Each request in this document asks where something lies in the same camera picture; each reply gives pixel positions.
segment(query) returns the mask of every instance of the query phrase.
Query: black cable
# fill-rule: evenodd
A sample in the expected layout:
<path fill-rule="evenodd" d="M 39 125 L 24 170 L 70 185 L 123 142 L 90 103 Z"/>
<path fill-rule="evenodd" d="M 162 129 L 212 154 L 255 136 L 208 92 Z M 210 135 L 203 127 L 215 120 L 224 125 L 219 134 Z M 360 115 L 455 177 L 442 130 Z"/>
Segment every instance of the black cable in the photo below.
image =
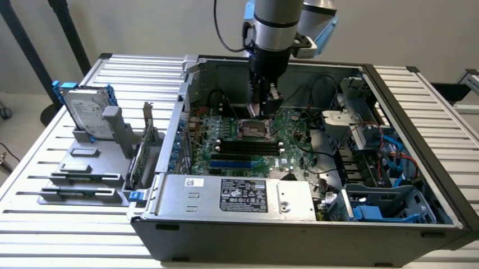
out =
<path fill-rule="evenodd" d="M 294 91 L 294 93 L 288 96 L 288 98 L 283 101 L 283 103 L 287 103 L 291 98 L 296 95 L 296 93 L 299 92 L 300 88 L 304 88 L 310 91 L 310 94 L 311 94 L 311 89 L 308 87 L 308 85 L 299 85 L 299 87 L 296 88 L 296 90 Z"/>
<path fill-rule="evenodd" d="M 243 47 L 242 49 L 232 49 L 232 48 L 228 47 L 228 45 L 223 41 L 222 34 L 219 33 L 219 28 L 218 28 L 216 5 L 218 5 L 218 0 L 215 0 L 215 3 L 214 3 L 212 16 L 214 16 L 214 20 L 215 20 L 215 29 L 216 29 L 216 35 L 218 35 L 219 41 L 222 42 L 223 47 L 228 51 L 231 51 L 231 52 L 242 52 L 242 51 L 244 51 L 247 49 L 246 47 Z"/>
<path fill-rule="evenodd" d="M 306 164 L 306 167 L 304 167 L 304 170 L 308 171 L 311 174 L 314 174 L 314 175 L 320 175 L 320 174 L 326 174 L 326 173 L 330 173 L 330 172 L 338 170 L 338 168 L 334 168 L 334 169 L 330 169 L 330 170 L 327 170 L 327 171 L 324 171 L 324 172 L 314 172 L 314 171 L 311 171 L 311 170 L 310 170 L 310 164 L 311 164 L 311 162 L 312 162 L 312 160 L 314 160 L 315 158 L 312 158 L 312 159 L 308 161 L 308 163 Z"/>
<path fill-rule="evenodd" d="M 15 154 L 10 151 L 10 149 L 7 148 L 4 143 L 0 143 L 0 145 L 6 148 L 6 150 L 8 151 L 10 155 L 12 155 L 12 157 L 18 160 L 18 162 L 20 162 L 20 159 L 15 156 Z"/>
<path fill-rule="evenodd" d="M 322 79 L 327 77 L 328 79 L 332 80 L 334 84 L 335 84 L 335 94 L 338 95 L 339 93 L 339 89 L 338 89 L 338 82 L 336 82 L 336 79 L 331 76 L 331 75 L 319 75 L 315 80 L 312 81 L 312 84 L 311 84 L 311 92 L 310 92 L 310 102 L 311 102 L 311 105 L 312 105 L 312 91 L 315 90 L 315 84 L 316 82 Z"/>
<path fill-rule="evenodd" d="M 208 97 L 207 97 L 207 107 L 210 108 L 210 102 L 211 102 L 211 96 L 215 92 L 220 92 L 223 95 L 224 95 L 224 91 L 220 89 L 220 88 L 216 88 L 216 89 L 212 89 L 210 92 L 208 92 Z"/>
<path fill-rule="evenodd" d="M 320 116 L 311 117 L 310 120 L 314 120 L 314 119 L 316 119 L 316 118 L 319 118 L 319 117 L 320 117 Z M 294 130 L 292 135 L 298 132 L 300 125 L 302 125 L 307 120 L 308 120 L 308 119 L 303 119 L 302 122 L 298 124 L 296 129 Z M 331 154 L 328 154 L 328 153 L 326 153 L 326 152 L 307 150 L 306 148 L 303 148 L 303 147 L 298 144 L 298 141 L 296 141 L 295 138 L 292 138 L 292 141 L 294 141 L 296 147 L 298 147 L 300 150 L 303 150 L 304 152 L 312 153 L 312 154 L 322 154 L 322 155 L 328 156 L 328 157 L 332 158 L 332 159 L 335 158 Z"/>

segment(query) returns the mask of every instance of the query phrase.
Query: power supply label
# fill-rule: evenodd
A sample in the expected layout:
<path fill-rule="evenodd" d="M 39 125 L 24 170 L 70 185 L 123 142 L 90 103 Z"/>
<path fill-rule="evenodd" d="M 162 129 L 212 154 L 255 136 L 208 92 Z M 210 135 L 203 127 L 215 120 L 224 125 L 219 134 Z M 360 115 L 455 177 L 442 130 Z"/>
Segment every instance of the power supply label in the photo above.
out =
<path fill-rule="evenodd" d="M 222 179 L 219 208 L 223 211 L 267 213 L 266 181 Z"/>

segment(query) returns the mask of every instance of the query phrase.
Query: green circuit board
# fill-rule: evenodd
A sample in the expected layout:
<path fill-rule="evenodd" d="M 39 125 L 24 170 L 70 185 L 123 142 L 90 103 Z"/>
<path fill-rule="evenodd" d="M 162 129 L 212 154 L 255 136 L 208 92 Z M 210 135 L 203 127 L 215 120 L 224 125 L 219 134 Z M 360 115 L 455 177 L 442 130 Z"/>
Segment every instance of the green circuit board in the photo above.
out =
<path fill-rule="evenodd" d="M 275 118 L 268 121 L 268 134 L 266 137 L 262 134 L 247 134 L 238 126 L 238 119 L 222 117 L 218 111 L 210 110 L 206 114 L 194 117 L 194 123 L 190 123 L 190 136 L 192 137 L 194 160 L 191 166 L 191 173 L 194 175 L 210 175 L 210 162 L 212 154 L 216 154 L 215 146 L 216 139 L 226 141 L 267 141 L 282 142 L 284 152 L 279 156 L 252 156 L 252 168 L 222 168 L 220 174 L 231 177 L 262 177 L 278 178 L 280 175 L 292 172 L 299 180 L 304 180 L 310 176 L 304 173 L 304 165 L 300 165 L 300 158 L 304 163 L 312 158 L 310 153 L 303 152 L 294 142 L 294 131 L 298 127 L 299 120 L 292 116 L 298 115 L 294 109 L 280 109 Z M 304 133 L 304 124 L 298 129 L 298 132 Z M 311 149 L 311 143 L 304 143 L 299 140 L 299 144 Z"/>

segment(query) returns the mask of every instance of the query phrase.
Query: aluminum extrusion table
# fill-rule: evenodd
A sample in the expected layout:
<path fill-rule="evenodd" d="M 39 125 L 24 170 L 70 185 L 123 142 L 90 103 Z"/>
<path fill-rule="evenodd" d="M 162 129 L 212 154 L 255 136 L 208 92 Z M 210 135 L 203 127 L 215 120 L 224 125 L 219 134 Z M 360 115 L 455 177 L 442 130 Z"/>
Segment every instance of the aluminum extrusion table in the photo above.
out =
<path fill-rule="evenodd" d="M 164 132 L 182 69 L 183 58 L 114 54 L 98 60 L 82 84 L 112 84 L 134 129 L 144 127 L 143 102 L 152 102 L 155 126 Z M 419 73 L 405 67 L 376 69 L 479 213 L 477 133 Z M 39 205 L 36 194 L 74 142 L 72 126 L 63 108 L 2 186 L 0 268 L 287 268 L 162 263 L 151 258 L 135 234 L 126 207 Z M 458 251 L 435 251 L 405 268 L 479 268 L 479 241 Z"/>

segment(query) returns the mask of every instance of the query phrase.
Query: metal frame pole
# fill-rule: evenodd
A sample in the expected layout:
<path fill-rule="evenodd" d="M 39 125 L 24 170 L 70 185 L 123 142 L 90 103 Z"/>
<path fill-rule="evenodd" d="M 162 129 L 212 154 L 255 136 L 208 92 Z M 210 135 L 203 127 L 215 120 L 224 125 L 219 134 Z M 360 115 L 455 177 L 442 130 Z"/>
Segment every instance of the metal frame pole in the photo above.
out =
<path fill-rule="evenodd" d="M 83 48 L 80 37 L 78 35 L 74 20 L 70 16 L 67 0 L 48 0 L 48 3 L 51 4 L 55 14 L 58 15 L 63 32 L 66 33 L 70 47 L 72 48 L 75 54 L 76 62 L 80 66 L 83 75 L 86 76 L 91 70 L 91 64 Z"/>
<path fill-rule="evenodd" d="M 36 73 L 36 76 L 42 82 L 42 85 L 47 91 L 48 97 L 52 100 L 54 108 L 56 112 L 62 108 L 62 103 L 59 98 L 56 97 L 52 91 L 52 79 L 51 75 L 48 74 L 47 68 L 44 63 L 42 62 L 40 56 L 36 53 L 35 46 L 30 37 L 27 35 L 26 29 L 20 23 L 20 20 L 16 16 L 15 10 L 12 8 L 10 0 L 0 0 L 0 13 L 8 25 L 10 31 L 14 34 L 16 42 L 22 48 L 23 53 L 28 59 L 30 65 Z"/>

